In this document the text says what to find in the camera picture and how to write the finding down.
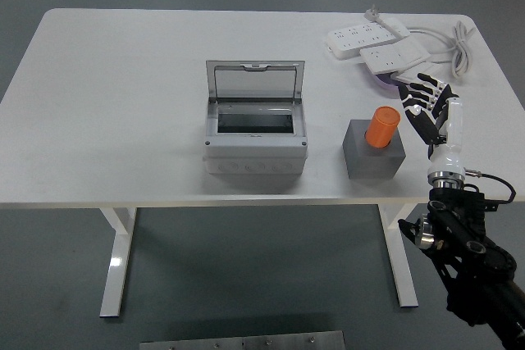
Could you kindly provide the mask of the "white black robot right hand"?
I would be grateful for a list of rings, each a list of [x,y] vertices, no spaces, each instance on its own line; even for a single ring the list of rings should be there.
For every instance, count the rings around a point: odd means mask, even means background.
[[[409,123],[428,146],[428,182],[463,182],[463,101],[459,95],[449,84],[419,73],[417,82],[399,87],[399,97]]]

